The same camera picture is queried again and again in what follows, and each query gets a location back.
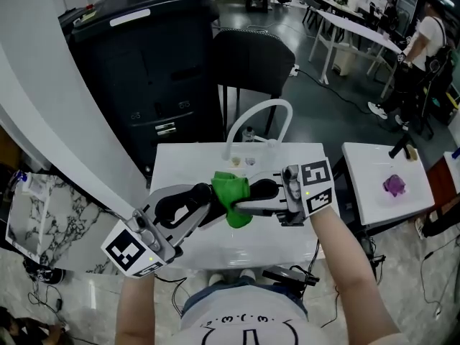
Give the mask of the person's white printed shirt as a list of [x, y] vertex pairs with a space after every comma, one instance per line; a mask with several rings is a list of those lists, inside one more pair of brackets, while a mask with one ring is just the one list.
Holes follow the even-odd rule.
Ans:
[[[328, 345], [294, 303], [277, 293], [244, 288], [214, 293], [181, 318], [170, 345]], [[399, 332], [369, 345], [410, 345]]]

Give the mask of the white long table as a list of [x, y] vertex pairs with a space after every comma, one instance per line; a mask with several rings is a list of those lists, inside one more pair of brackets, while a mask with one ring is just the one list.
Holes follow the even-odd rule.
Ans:
[[[316, 53], [318, 43], [320, 42], [321, 44], [323, 44], [324, 47], [327, 49], [327, 53], [326, 53], [326, 58], [324, 60], [323, 68], [322, 68], [322, 71], [319, 77], [319, 83], [328, 85], [328, 79], [327, 79], [326, 73], [329, 67], [333, 49], [337, 49], [338, 51], [350, 52], [353, 55], [360, 56], [362, 58], [372, 61], [372, 65], [369, 67], [367, 74], [370, 74], [372, 72], [373, 65], [375, 63], [383, 64], [385, 67], [387, 67], [390, 70], [390, 77], [385, 83], [385, 87], [382, 90], [381, 95], [380, 95], [380, 98], [383, 99], [390, 88], [392, 77], [395, 74], [395, 71], [397, 68], [397, 63], [395, 63], [394, 65], [391, 65], [383, 58], [383, 51], [389, 50], [395, 53], [397, 56], [401, 54], [403, 51], [389, 38], [385, 38], [382, 34], [377, 33], [363, 25], [360, 25], [358, 23], [355, 23], [353, 21], [350, 21], [348, 19], [336, 16], [332, 13], [328, 13], [325, 11], [317, 11], [317, 14], [321, 17], [321, 21], [320, 21], [318, 32], [315, 37], [308, 61], [310, 62], [313, 59], [313, 56]], [[326, 22], [328, 22], [333, 27], [331, 39], [329, 40], [326, 39], [322, 35], [322, 31], [323, 31], [323, 28]], [[345, 33], [349, 34], [347, 36], [350, 39], [348, 47], [340, 45], [336, 41], [336, 35], [339, 29], [342, 29]], [[370, 40], [378, 44], [380, 46], [380, 50], [377, 53], [377, 55], [371, 55], [369, 53], [365, 53], [358, 49], [355, 49], [352, 44], [350, 34], [356, 34], [357, 36], [361, 38], [365, 38], [367, 40]]]

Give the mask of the brown wooden cabinet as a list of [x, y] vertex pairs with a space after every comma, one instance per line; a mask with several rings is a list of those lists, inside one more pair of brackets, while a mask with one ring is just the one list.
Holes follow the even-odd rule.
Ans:
[[434, 199], [434, 206], [429, 212], [435, 213], [436, 217], [440, 218], [460, 201], [454, 179], [444, 157], [428, 170], [427, 177]]

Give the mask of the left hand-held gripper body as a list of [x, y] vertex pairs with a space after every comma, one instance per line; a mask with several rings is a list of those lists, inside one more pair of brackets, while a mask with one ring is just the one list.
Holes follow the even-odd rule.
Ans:
[[101, 245], [101, 249], [128, 277], [144, 277], [174, 262], [182, 249], [173, 246], [175, 229], [183, 217], [183, 208], [172, 211], [165, 228], [146, 206], [137, 209], [127, 221], [119, 221]]

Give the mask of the marble pattern cabinet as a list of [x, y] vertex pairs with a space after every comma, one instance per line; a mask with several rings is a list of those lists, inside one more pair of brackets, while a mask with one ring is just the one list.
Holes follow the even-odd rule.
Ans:
[[117, 275], [101, 244], [118, 218], [56, 175], [32, 173], [32, 193], [12, 178], [6, 241], [37, 264], [79, 273]]

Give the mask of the dark grey machine cabinet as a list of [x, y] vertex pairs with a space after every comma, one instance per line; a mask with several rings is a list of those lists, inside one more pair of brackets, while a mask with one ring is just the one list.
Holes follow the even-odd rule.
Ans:
[[94, 101], [139, 171], [162, 143], [224, 137], [212, 0], [100, 0], [62, 24]]

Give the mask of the large white sink basin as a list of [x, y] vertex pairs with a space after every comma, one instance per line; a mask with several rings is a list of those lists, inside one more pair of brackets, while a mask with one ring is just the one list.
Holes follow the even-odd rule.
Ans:
[[[234, 143], [230, 158], [223, 158], [224, 143], [161, 144], [157, 150], [151, 190], [173, 185], [209, 184], [216, 171], [250, 177], [264, 171], [280, 171], [289, 165], [328, 160], [320, 143], [282, 143], [270, 148], [264, 143]], [[240, 157], [234, 166], [231, 159]], [[253, 157], [255, 164], [245, 163]], [[333, 203], [337, 200], [333, 189]], [[192, 270], [225, 270], [301, 263], [323, 259], [318, 238], [308, 218], [304, 226], [282, 226], [277, 214], [252, 216], [252, 221], [233, 229], [222, 220], [207, 229], [197, 228], [181, 244], [183, 255], [173, 267]]]

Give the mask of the person's blue jeans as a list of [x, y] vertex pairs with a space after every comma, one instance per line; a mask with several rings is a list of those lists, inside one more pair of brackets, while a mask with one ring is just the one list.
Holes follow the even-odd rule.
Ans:
[[186, 302], [183, 307], [183, 312], [181, 318], [184, 318], [187, 312], [190, 312], [194, 309], [201, 301], [205, 300], [210, 295], [214, 293], [223, 292], [228, 294], [230, 290], [244, 288], [246, 290], [253, 291], [255, 288], [260, 290], [265, 290], [267, 292], [277, 293], [282, 295], [294, 303], [299, 309], [304, 313], [305, 317], [308, 317], [307, 309], [305, 308], [303, 301], [300, 296], [300, 291], [293, 288], [292, 286], [282, 284], [282, 283], [273, 283], [273, 284], [259, 284], [256, 281], [252, 282], [250, 280], [245, 280], [239, 278], [235, 283], [222, 282], [212, 286], [207, 286], [198, 293], [192, 295]]

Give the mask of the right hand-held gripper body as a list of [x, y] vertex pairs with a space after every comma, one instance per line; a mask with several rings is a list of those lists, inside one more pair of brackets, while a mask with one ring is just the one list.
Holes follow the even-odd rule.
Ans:
[[287, 202], [287, 212], [277, 214], [282, 226], [304, 226], [308, 218], [334, 201], [328, 160], [289, 165], [281, 176]]

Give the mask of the purple cloth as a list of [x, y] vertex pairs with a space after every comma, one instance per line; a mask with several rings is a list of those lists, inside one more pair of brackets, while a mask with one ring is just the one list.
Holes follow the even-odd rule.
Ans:
[[405, 182], [396, 174], [391, 175], [388, 179], [386, 179], [382, 186], [384, 190], [390, 193], [393, 197], [397, 197], [405, 193]]

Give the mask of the dark grey chair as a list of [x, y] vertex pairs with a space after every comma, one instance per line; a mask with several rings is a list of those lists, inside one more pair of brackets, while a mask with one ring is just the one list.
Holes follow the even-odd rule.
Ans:
[[212, 68], [222, 86], [223, 122], [227, 130], [228, 88], [255, 91], [279, 99], [295, 65], [295, 55], [276, 35], [249, 29], [223, 29], [213, 38]]

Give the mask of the white waste bin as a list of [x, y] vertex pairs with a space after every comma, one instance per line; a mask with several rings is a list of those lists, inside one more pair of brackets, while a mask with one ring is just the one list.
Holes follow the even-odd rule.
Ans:
[[354, 64], [356, 55], [352, 52], [337, 50], [333, 60], [332, 70], [340, 76], [347, 76]]

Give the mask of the green cloth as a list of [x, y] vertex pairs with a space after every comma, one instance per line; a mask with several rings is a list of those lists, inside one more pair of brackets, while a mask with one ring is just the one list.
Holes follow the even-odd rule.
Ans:
[[226, 220], [233, 229], [240, 229], [252, 221], [252, 215], [234, 210], [234, 203], [250, 197], [247, 178], [229, 172], [216, 171], [211, 179], [212, 188], [220, 204], [226, 210]]

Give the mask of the black battery pack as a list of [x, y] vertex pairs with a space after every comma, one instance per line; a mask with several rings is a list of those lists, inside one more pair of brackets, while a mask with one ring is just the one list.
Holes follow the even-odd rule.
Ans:
[[320, 279], [308, 272], [289, 270], [280, 266], [263, 269], [262, 276], [278, 283], [297, 287], [315, 286]]

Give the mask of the person's left forearm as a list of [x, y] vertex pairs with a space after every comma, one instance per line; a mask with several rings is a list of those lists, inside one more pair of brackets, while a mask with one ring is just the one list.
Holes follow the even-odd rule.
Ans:
[[124, 279], [116, 315], [115, 345], [155, 345], [155, 276]]

